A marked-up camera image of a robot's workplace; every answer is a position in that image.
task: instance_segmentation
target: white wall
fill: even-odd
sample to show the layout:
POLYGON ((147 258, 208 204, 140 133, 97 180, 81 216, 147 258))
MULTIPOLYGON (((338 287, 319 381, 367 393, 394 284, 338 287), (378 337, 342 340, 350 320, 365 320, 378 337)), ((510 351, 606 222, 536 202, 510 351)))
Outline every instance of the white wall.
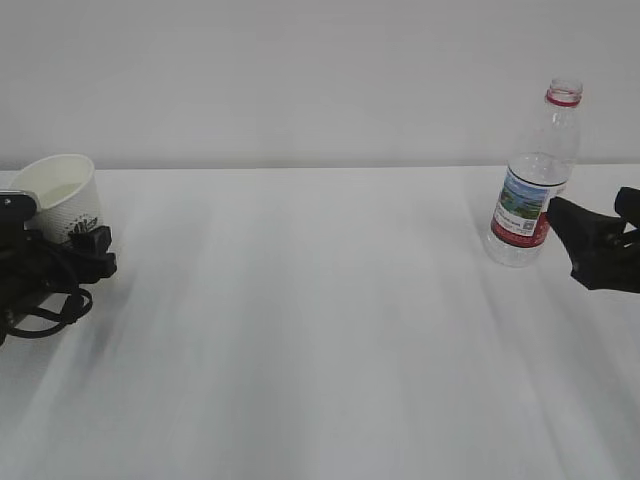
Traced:
POLYGON ((500 163, 549 79, 640 156, 638 0, 4 0, 0 160, 500 163))

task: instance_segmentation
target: bottle label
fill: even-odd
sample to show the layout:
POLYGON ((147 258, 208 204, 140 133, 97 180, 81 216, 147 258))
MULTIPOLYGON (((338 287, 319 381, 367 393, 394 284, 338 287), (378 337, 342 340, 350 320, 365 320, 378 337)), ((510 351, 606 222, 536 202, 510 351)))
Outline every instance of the bottle label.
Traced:
POLYGON ((541 245, 549 232, 549 201, 564 190, 566 182, 537 185, 507 171, 504 187, 491 221, 491 230, 503 242, 520 248, 541 245))

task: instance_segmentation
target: printed logo on cup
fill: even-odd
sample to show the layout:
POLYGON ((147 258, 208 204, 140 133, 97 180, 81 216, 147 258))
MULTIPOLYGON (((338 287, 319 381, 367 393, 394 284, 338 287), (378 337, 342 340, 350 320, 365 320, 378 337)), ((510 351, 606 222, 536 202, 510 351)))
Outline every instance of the printed logo on cup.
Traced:
POLYGON ((21 170, 11 188, 35 194, 40 210, 27 224, 54 243, 103 225, 95 166, 84 155, 54 155, 21 170))

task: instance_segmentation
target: paper cup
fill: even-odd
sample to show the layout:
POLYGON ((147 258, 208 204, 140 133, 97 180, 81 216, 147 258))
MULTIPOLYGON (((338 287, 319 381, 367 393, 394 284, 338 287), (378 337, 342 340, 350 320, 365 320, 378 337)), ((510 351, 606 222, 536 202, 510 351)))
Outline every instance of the paper cup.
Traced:
POLYGON ((89 232, 103 224, 95 166, 84 155, 54 155, 21 170, 11 188, 31 192, 40 208, 27 228, 41 230, 54 243, 70 233, 89 232))

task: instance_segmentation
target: cup rim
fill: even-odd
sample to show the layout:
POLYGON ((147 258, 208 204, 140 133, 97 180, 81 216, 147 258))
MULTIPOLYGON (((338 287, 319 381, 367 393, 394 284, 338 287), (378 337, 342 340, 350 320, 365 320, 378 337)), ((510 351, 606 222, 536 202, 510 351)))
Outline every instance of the cup rim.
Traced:
POLYGON ((47 205, 46 208, 42 208, 42 210, 40 211, 47 211, 47 210, 51 210, 52 208, 57 207, 58 205, 61 205, 62 203, 66 202, 67 200, 69 200, 70 198, 76 196, 80 191, 82 191, 88 184, 89 182, 91 182, 91 180, 94 177, 95 171, 96 171, 96 166, 93 163, 93 160, 91 160, 88 156, 83 155, 81 153, 59 153, 56 155, 50 155, 48 157, 45 158, 41 158, 40 160, 36 160, 35 162, 27 165, 26 167, 24 167, 23 169, 21 169, 18 174, 13 178, 13 180, 11 181, 11 185, 13 185, 13 183, 16 181, 16 179, 18 179, 22 174, 38 167, 41 163, 45 163, 47 161, 51 161, 54 160, 56 158, 61 158, 61 157, 77 157, 80 158, 82 160, 85 160, 86 163, 89 165, 89 175, 87 176, 87 179, 82 182, 80 184, 80 186, 74 190, 72 193, 62 197, 60 200, 58 200, 57 202, 51 204, 51 205, 47 205))

